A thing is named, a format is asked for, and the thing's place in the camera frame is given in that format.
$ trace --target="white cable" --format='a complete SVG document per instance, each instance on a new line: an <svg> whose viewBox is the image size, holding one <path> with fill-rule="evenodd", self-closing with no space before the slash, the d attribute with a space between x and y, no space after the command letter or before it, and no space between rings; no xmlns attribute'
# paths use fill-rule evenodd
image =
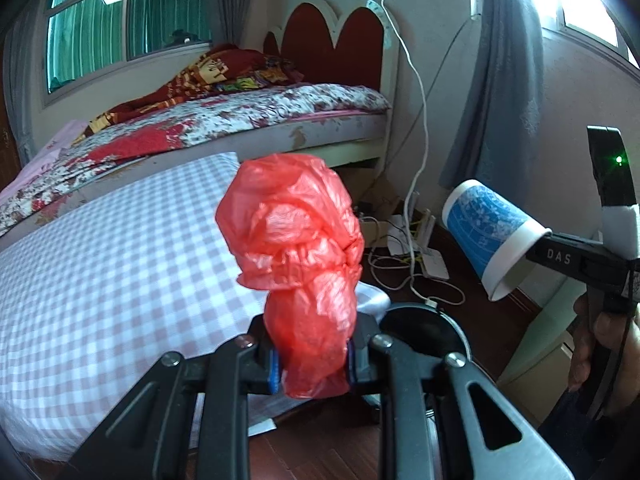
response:
<svg viewBox="0 0 640 480"><path fill-rule="evenodd" d="M407 192L406 197L404 199L404 206L402 207L402 217L404 219L404 230L408 240L409 256L411 258L411 265L409 267L410 271L409 271L409 278L408 278L409 286L411 287L411 290L418 298L420 298L421 300L427 301L429 298L425 298L417 290L415 290L415 287L414 287L414 280L415 280L414 241L413 241L413 237L411 236L411 229L409 226L409 200L411 198L411 195L414 193L415 186L418 182L418 179L420 178L421 174L424 172L425 168L427 167L427 157L429 155L429 129L427 127L427 95L424 91L424 84L422 83L422 78L420 77L420 73L415 67L413 61L411 60L411 53L409 53L409 49L407 48L406 43L402 39L402 36L400 36L400 33L396 28L396 24L391 19L391 15L389 15L388 10L386 10L385 0L380 0L380 7L382 7L382 10L385 12L386 18L388 19L389 23L391 23L391 27L396 37L398 38L400 45L402 45L402 49L404 50L404 54L406 55L407 63L409 64L411 69L414 71L415 76L418 78L418 83L420 85L420 95L422 97L422 110L423 110L422 126L424 128L424 155L422 156L422 164L420 165L420 169L415 173L414 179L411 181L411 185L409 186L409 191Z"/></svg>
<svg viewBox="0 0 640 480"><path fill-rule="evenodd" d="M383 283L382 280L379 279L379 277L376 276L376 269L379 270L405 270L405 269L410 269L410 265L406 264L404 261L402 261L400 258L396 257L396 256L376 256L375 260L374 260L374 255L376 252L376 246L378 245L378 242L383 238L382 236L382 230L380 229L380 222L378 221L377 218L374 218L373 216L363 216L360 218L360 220L371 220L373 222L376 223L376 238L375 238L375 242L373 243L373 245L371 246L371 250L369 251L369 256L367 257L367 261L369 263L369 268L371 270L371 275L373 276L373 279L376 280L376 283L378 285L380 285L382 288L385 288L386 290L400 290L402 288L404 288L404 286L407 284L408 281L413 281L415 279L416 276L422 276L422 274L414 274L411 273L409 276L407 276L404 280L402 280L402 282L400 283L400 285L398 286L390 286L387 285L386 283ZM400 266L380 266L377 265L377 263L381 260L391 260L393 262L399 262ZM460 293L460 296L462 297L462 299L460 301L449 301L449 300L445 300L444 298L439 298L437 296L427 296L424 297L423 295L419 294L418 292L416 292L416 290L412 287L412 292L414 294L416 294L416 296L418 296L421 300L423 301L437 301L439 303L447 303L453 306L459 306L462 305L463 303L465 303L466 301L466 295L464 293L464 291L462 291L462 289L456 287L455 285L453 285L453 283L449 283L449 282L445 282L444 280L439 280L437 278L427 278L428 280L433 280L434 282L439 282L439 283L443 283L444 285L450 286L451 288L453 288L454 290L458 291Z"/></svg>

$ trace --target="white headboard frame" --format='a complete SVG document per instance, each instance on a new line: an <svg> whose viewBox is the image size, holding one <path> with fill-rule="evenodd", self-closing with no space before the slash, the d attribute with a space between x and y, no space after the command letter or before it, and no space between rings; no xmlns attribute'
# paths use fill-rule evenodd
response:
<svg viewBox="0 0 640 480"><path fill-rule="evenodd" d="M359 9L361 7L365 7L373 12L380 23L382 24L385 33L383 38L383 52L382 52L382 70L380 75L380 93L386 97L391 105L391 108L387 112L387 122L386 122L386 133L384 139L384 149L383 153L380 156L380 161L378 163L378 169L381 171L384 168L386 152L388 150L389 137L391 133L391 121L393 118L393 110L394 104L396 100L396 85L398 81L398 56L400 52L400 42L396 37L391 22L389 22L385 11L382 9L379 3L374 0L367 0L356 6L352 7L348 10L348 12L343 13L340 18L336 15L335 11L325 0L303 0L299 2L294 10L301 4L311 4L316 9L320 11L322 16L324 16L324 20L331 34L331 38L334 44L334 47L338 43L338 39L340 38L340 33L342 28L344 27L344 23L349 19L354 10ZM282 46L282 38L284 35L284 27L289 21L290 16L294 12L292 10L284 20L283 27L273 27L270 29L270 32L273 33L276 42L278 43L278 48ZM393 14L389 12L389 16L393 24L396 26L396 29L399 30L398 22L394 18Z"/></svg>

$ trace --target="human hand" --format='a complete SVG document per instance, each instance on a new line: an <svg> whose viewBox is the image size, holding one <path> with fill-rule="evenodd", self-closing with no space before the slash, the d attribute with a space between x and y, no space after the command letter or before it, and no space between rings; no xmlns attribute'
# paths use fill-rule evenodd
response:
<svg viewBox="0 0 640 480"><path fill-rule="evenodd" d="M591 372L591 354L597 341L610 350L618 351L624 335L625 316L600 314L594 325L594 333L589 330L587 295L583 294L575 301L575 313L580 316L580 325L574 333L574 355L569 368L569 391L575 392L587 380ZM629 327L625 349L605 415L615 415L630 406L640 394L640 310L636 308L631 327Z"/></svg>

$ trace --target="patterned blanket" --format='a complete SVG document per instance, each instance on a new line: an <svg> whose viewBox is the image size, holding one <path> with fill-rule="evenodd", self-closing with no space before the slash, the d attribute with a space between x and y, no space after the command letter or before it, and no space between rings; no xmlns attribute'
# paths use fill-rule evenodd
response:
<svg viewBox="0 0 640 480"><path fill-rule="evenodd" d="M46 173L0 206L0 236L23 219L103 173L149 155L332 110L383 112L384 96L336 84L274 86L164 108L101 130L63 150Z"/></svg>
<svg viewBox="0 0 640 480"><path fill-rule="evenodd" d="M262 313L266 293L238 284L214 221L237 170L233 153L181 164L2 253L0 426L18 451L68 459L164 352L213 352ZM377 317L390 303L364 283L356 296L358 309ZM297 403L250 396L249 424Z"/></svg>
<svg viewBox="0 0 640 480"><path fill-rule="evenodd" d="M290 85L301 82L302 78L303 75L285 59L223 44L202 54L155 92L119 104L96 117L75 142L81 142L108 126L186 101L273 85Z"/></svg>

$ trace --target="blue paper cup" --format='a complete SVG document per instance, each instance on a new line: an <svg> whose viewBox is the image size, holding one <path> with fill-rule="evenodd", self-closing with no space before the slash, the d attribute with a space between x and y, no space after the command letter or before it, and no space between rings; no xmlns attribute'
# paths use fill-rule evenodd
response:
<svg viewBox="0 0 640 480"><path fill-rule="evenodd" d="M533 268L527 251L551 230L477 180L453 190L442 221L471 261L489 300L516 288Z"/></svg>

